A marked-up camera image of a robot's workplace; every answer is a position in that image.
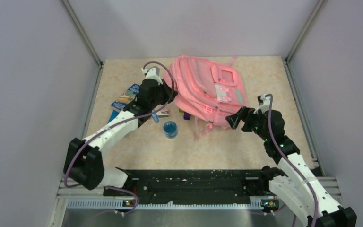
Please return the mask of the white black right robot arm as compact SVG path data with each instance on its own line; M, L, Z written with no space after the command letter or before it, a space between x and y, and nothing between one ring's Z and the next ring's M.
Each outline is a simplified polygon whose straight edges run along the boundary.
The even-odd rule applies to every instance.
M354 227L357 215L351 207L335 200L304 161L300 150L285 134L285 121L279 111L256 111L243 106L226 121L243 132L253 132L264 141L266 153L276 167L264 167L258 182L264 195L275 194L305 227Z

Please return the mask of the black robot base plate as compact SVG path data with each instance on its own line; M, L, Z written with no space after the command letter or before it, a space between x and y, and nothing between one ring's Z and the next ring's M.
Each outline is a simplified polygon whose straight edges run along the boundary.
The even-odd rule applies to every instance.
M132 179L124 188L141 205L232 205L254 199L276 199L254 170L127 170Z

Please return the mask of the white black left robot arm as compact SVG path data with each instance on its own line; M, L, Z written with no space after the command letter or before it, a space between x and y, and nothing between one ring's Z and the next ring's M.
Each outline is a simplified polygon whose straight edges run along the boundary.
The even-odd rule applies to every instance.
M88 190L98 186L112 186L120 195L131 193L133 183L123 170L105 168L103 159L116 143L144 124L158 109L165 107L176 97L175 82L144 79L139 93L108 124L84 139L74 138L70 143L63 168L64 185L70 188L68 179Z

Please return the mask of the pink student backpack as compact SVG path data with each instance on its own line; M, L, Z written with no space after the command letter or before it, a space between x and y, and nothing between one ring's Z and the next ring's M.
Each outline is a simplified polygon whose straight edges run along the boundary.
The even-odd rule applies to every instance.
M225 118L247 104L243 80L233 68L236 59L219 63L179 55L164 74L166 84L177 92L175 105L194 117L196 140L215 126L229 128Z

